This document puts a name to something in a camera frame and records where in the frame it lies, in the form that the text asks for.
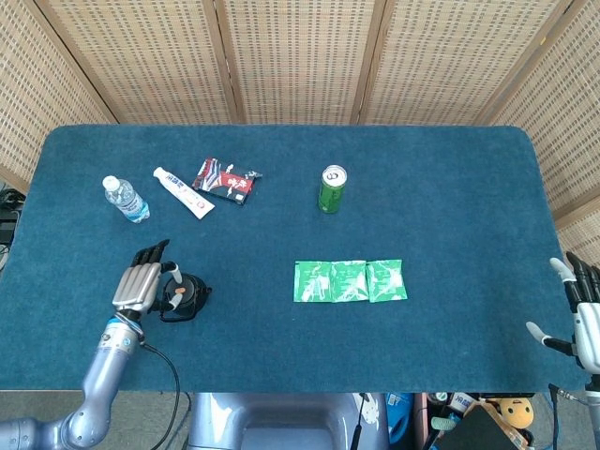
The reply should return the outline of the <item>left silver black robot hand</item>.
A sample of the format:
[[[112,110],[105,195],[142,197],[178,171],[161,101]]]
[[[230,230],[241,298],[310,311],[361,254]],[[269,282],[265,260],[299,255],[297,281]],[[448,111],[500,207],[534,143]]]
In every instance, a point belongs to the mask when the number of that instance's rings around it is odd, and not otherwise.
[[[182,285],[183,275],[179,266],[172,261],[161,261],[163,251],[169,243],[170,240],[165,239],[136,252],[113,296],[115,315],[139,323],[142,315],[154,305],[159,279],[165,273],[172,275],[177,286]]]

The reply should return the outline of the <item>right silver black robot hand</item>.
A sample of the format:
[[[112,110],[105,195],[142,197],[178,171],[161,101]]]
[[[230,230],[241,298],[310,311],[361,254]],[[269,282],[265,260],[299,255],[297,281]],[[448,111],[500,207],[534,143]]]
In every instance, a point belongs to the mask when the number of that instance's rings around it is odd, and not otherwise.
[[[558,339],[543,332],[534,322],[526,322],[532,337],[543,346],[575,357],[587,373],[599,375],[599,268],[567,251],[568,267],[558,258],[549,264],[562,281],[574,323],[572,341]]]

